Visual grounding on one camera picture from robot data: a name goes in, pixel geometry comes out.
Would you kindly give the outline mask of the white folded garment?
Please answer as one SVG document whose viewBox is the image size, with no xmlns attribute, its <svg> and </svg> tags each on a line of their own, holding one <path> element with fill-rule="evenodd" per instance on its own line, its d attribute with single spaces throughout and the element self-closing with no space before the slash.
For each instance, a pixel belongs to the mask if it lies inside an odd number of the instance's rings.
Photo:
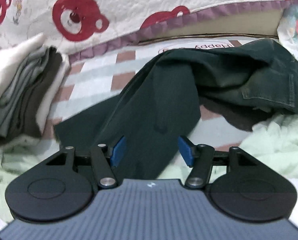
<svg viewBox="0 0 298 240">
<path fill-rule="evenodd" d="M 38 34 L 0 50 L 0 147 L 41 139 L 69 59 Z"/>
</svg>

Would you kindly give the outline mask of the white bear print quilt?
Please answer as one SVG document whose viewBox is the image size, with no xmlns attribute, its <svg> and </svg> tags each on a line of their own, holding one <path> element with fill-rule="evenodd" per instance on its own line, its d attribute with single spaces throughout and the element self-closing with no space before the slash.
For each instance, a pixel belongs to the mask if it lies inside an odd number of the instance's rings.
<svg viewBox="0 0 298 240">
<path fill-rule="evenodd" d="M 284 10 L 298 0 L 0 0 L 0 49 L 43 33 L 72 61 L 139 42 L 138 31 L 176 17 L 202 20 Z"/>
</svg>

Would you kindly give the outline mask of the floral quilt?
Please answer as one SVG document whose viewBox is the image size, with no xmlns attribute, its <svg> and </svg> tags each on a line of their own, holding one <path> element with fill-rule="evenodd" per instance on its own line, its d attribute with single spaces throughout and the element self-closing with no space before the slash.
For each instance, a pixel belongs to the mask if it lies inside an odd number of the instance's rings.
<svg viewBox="0 0 298 240">
<path fill-rule="evenodd" d="M 284 10 L 277 33 L 280 44 L 298 61 L 298 2 Z"/>
</svg>

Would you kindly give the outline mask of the beige mattress edge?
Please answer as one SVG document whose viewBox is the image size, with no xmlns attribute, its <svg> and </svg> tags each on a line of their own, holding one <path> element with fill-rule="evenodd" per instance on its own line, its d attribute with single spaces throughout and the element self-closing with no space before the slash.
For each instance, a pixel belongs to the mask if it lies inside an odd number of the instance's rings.
<svg viewBox="0 0 298 240">
<path fill-rule="evenodd" d="M 202 20 L 190 14 L 160 22 L 138 31 L 139 42 L 163 41 L 181 37 L 277 37 L 282 10 L 243 12 Z"/>
</svg>

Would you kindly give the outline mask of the dark brown folded garment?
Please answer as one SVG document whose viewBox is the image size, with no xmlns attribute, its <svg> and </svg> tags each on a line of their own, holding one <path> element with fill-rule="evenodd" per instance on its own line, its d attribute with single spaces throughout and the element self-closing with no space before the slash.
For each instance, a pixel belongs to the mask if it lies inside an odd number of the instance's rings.
<svg viewBox="0 0 298 240">
<path fill-rule="evenodd" d="M 20 97 L 7 133 L 7 139 L 16 138 L 21 134 L 35 138 L 41 137 L 36 114 L 62 63 L 62 57 L 56 48 L 50 47 L 48 55 L 45 69 Z"/>
</svg>

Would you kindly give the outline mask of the pale green garment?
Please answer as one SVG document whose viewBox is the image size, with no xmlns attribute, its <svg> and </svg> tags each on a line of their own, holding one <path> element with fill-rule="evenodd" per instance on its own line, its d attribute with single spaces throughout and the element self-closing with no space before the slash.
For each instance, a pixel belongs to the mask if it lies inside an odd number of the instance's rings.
<svg viewBox="0 0 298 240">
<path fill-rule="evenodd" d="M 225 151 L 240 146 L 270 168 L 288 178 L 298 193 L 298 115 L 276 115 L 244 132 L 216 115 L 202 116 L 189 139 Z M 12 221 L 5 202 L 6 186 L 16 176 L 46 159 L 59 148 L 52 135 L 40 142 L 22 141 L 10 150 L 0 150 L 0 230 Z M 298 198 L 290 220 L 298 226 Z"/>
</svg>

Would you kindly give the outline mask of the checkered bed sheet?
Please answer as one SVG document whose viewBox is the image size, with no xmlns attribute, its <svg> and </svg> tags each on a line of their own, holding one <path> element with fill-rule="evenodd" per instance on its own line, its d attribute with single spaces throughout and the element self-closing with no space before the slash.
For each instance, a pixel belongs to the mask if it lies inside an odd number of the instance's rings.
<svg viewBox="0 0 298 240">
<path fill-rule="evenodd" d="M 54 98 L 42 140 L 34 152 L 46 158 L 59 148 L 54 138 L 55 124 L 82 110 L 120 93 L 125 85 L 150 59 L 177 48 L 233 48 L 254 41 L 253 37 L 186 37 L 161 40 L 140 46 L 127 46 L 93 59 L 74 64 Z M 239 107 L 201 104 L 201 119 L 189 139 L 226 150 L 237 146 L 250 133 L 252 126 L 272 116 L 269 111 L 242 112 Z"/>
</svg>

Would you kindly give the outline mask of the grey folded garment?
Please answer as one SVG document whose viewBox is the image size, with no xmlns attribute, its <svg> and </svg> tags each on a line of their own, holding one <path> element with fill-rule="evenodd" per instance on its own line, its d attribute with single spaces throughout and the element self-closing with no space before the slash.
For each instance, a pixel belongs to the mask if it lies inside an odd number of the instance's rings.
<svg viewBox="0 0 298 240">
<path fill-rule="evenodd" d="M 28 54 L 17 68 L 10 85 L 0 98 L 0 137 L 6 137 L 21 94 L 45 69 L 50 47 L 42 46 Z"/>
</svg>

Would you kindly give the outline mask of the dark blue denim jeans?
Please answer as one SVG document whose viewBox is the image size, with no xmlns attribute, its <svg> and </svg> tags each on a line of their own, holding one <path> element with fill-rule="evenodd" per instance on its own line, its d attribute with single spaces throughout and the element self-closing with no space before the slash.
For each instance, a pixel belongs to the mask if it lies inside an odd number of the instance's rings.
<svg viewBox="0 0 298 240">
<path fill-rule="evenodd" d="M 237 48 L 168 50 L 120 94 L 54 130 L 62 146 L 79 152 L 125 137 L 116 178 L 155 179 L 174 158 L 178 137 L 201 118 L 202 103 L 245 131 L 276 112 L 298 114 L 298 61 L 270 39 Z"/>
</svg>

